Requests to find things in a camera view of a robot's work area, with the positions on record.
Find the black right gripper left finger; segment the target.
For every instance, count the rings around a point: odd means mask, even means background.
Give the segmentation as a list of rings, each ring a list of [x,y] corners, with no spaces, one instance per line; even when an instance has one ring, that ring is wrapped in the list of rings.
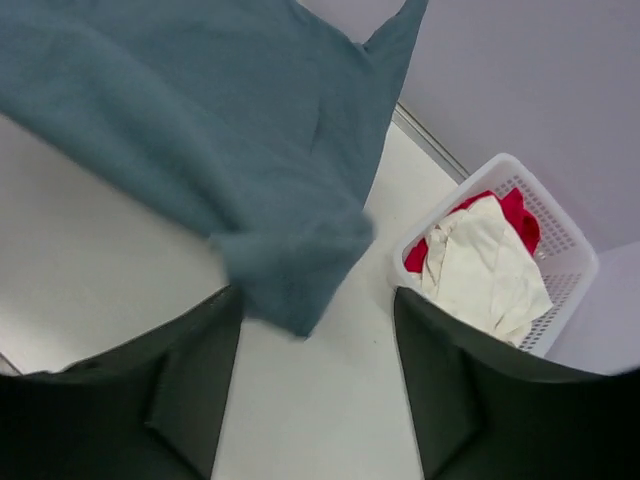
[[[59,372],[1,379],[5,479],[208,479],[244,316],[223,289]]]

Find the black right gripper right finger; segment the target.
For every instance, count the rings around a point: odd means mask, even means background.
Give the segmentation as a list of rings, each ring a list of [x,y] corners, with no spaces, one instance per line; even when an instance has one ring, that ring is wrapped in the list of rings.
[[[400,287],[395,338],[427,479],[635,479],[639,373],[536,357]]]

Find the blue-grey t-shirt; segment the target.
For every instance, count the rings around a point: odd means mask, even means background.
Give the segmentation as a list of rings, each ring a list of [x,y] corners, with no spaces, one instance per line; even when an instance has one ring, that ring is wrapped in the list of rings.
[[[208,239],[249,315],[306,337],[373,240],[426,8],[355,43],[295,1],[5,1],[1,110]]]

